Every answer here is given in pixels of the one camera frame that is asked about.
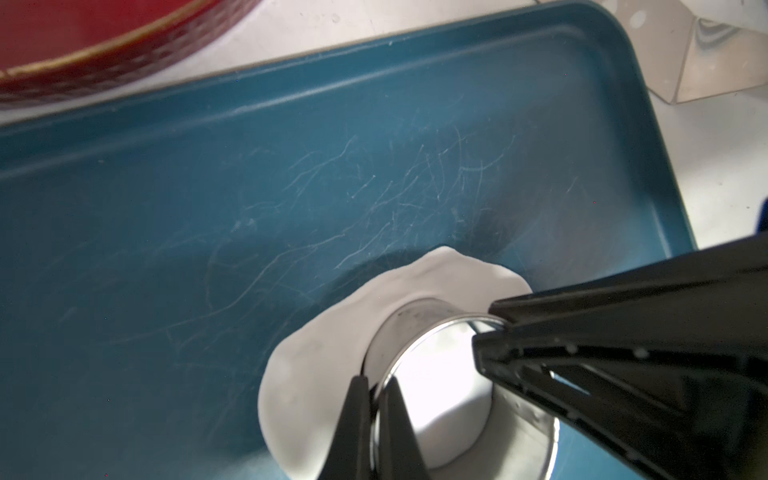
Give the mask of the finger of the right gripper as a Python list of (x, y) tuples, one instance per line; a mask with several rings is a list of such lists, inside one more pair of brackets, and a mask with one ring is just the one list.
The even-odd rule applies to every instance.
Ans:
[(767, 236), (497, 300), (478, 370), (648, 479), (767, 475)]

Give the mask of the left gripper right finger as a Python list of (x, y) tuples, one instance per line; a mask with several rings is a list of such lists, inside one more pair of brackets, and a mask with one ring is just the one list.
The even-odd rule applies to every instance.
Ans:
[(382, 390), (378, 401), (379, 440), (376, 471), (383, 480), (429, 480), (407, 407), (396, 378)]

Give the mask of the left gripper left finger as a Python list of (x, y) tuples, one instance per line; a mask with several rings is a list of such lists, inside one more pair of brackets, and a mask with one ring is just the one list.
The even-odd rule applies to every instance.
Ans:
[(368, 379), (354, 376), (319, 480), (368, 480), (371, 467), (371, 397)]

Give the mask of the small round metal cutter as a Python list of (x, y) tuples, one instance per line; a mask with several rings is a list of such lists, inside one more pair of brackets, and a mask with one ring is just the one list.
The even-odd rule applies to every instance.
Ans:
[(548, 479), (559, 422), (475, 368), (472, 339), (499, 318), (435, 298), (395, 310), (374, 335), (362, 372), (379, 395), (396, 380), (433, 479)]

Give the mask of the white dough piece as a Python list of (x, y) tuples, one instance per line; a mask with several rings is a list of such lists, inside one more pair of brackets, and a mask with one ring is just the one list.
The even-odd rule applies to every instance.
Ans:
[(350, 380), (389, 315), (436, 298), (485, 312), (497, 299), (530, 293), (512, 270), (441, 246), (367, 281), (282, 340), (267, 362), (258, 418), (268, 451), (291, 479), (315, 479), (327, 458)]

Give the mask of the teal plastic tray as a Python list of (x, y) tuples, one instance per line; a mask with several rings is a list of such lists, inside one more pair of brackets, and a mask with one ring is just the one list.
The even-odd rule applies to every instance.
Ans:
[(692, 251), (621, 26), (566, 2), (1, 131), (1, 475), (215, 479), (276, 345), (446, 245), (535, 289)]

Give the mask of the metal spatula wooden handle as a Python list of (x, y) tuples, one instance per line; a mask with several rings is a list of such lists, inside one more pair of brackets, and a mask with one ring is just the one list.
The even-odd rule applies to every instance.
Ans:
[(668, 104), (767, 84), (767, 35), (680, 1), (602, 1), (630, 38), (647, 87)]

